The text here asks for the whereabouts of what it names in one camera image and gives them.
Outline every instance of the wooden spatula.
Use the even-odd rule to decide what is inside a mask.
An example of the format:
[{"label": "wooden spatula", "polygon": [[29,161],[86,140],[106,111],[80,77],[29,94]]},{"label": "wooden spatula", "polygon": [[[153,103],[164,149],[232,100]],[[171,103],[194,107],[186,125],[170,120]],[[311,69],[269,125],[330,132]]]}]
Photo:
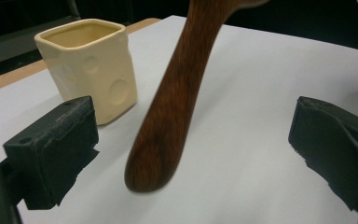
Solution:
[{"label": "wooden spatula", "polygon": [[268,0],[190,0],[185,28],[128,158],[125,182],[149,192],[173,176],[214,40],[237,9]]}]

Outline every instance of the table edge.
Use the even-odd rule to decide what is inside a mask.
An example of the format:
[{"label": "table edge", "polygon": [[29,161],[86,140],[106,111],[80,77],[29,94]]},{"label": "table edge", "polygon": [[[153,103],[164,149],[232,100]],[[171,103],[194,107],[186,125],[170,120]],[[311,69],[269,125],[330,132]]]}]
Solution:
[{"label": "table edge", "polygon": [[[134,24],[127,26],[127,33],[131,34],[158,21],[160,21],[160,19],[157,18],[148,18],[142,21],[138,21]],[[35,73],[38,73],[44,69],[46,69],[46,64],[43,60],[40,60],[34,63],[27,64],[21,68],[15,69],[8,73],[5,73],[0,76],[0,89],[14,82],[17,82],[25,77],[29,77]]]}]

